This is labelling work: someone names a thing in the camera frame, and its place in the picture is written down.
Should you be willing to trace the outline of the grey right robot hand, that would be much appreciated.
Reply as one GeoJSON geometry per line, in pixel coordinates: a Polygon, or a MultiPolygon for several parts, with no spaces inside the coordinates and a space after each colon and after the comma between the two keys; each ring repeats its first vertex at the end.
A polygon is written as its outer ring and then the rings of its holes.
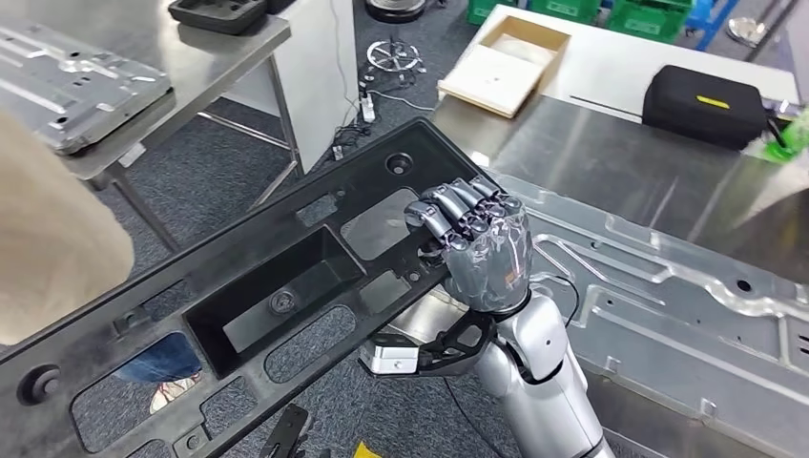
{"type": "Polygon", "coordinates": [[[530,230],[525,206],[488,177],[456,178],[406,205],[408,230],[432,239],[419,248],[430,265],[450,274],[445,290],[482,313],[505,313],[529,290],[530,230]]]}

